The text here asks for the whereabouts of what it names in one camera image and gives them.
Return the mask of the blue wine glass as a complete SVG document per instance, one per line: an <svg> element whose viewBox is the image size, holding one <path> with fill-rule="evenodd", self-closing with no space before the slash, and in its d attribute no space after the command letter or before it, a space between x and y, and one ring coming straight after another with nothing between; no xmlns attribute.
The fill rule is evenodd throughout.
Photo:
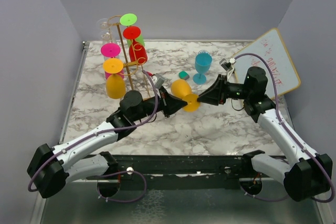
<svg viewBox="0 0 336 224"><path fill-rule="evenodd" d="M193 76L193 81L202 85L206 82L205 73L210 69L212 64L212 56L209 53L201 52L195 58L196 74Z"/></svg>

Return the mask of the gold wire glass rack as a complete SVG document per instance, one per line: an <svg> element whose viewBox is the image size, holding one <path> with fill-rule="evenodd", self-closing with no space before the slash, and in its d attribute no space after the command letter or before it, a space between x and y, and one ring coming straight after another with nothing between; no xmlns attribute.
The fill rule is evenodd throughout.
<svg viewBox="0 0 336 224"><path fill-rule="evenodd" d="M142 36L142 30L137 26L138 17L136 14L127 13L124 15L114 15L107 19L108 30L116 29L117 39L120 42L121 52L124 60L123 74L128 84L125 88L128 90L138 90L137 82L134 78L136 74L140 75L141 83L144 85L146 99L150 97L149 82L144 74L143 66L148 61L148 55Z"/></svg>

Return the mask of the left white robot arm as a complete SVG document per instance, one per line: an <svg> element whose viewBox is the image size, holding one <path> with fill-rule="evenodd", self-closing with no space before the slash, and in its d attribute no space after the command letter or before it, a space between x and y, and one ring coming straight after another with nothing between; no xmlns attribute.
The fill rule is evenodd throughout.
<svg viewBox="0 0 336 224"><path fill-rule="evenodd" d="M70 169L92 152L130 135L137 127L162 111L165 116L176 113L187 102L169 94L164 88L151 98L143 100L138 91L128 91L118 109L99 126L68 143L50 147L39 146L28 165L29 192L37 191L49 198L61 191L70 178Z"/></svg>

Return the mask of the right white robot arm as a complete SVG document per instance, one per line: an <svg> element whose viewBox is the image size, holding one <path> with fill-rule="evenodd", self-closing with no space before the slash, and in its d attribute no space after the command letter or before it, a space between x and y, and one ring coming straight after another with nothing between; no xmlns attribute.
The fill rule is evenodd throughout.
<svg viewBox="0 0 336 224"><path fill-rule="evenodd" d="M267 83L265 70L260 67L250 67L242 84L230 83L220 74L197 100L220 105L227 99L241 99L245 112L272 137L287 158L284 163L263 151L245 154L241 171L246 177L263 173L283 184L288 196L294 201L314 198L328 191L331 196L324 202L333 201L335 187L331 181L332 159L327 154L318 154L284 120L278 104L265 94Z"/></svg>

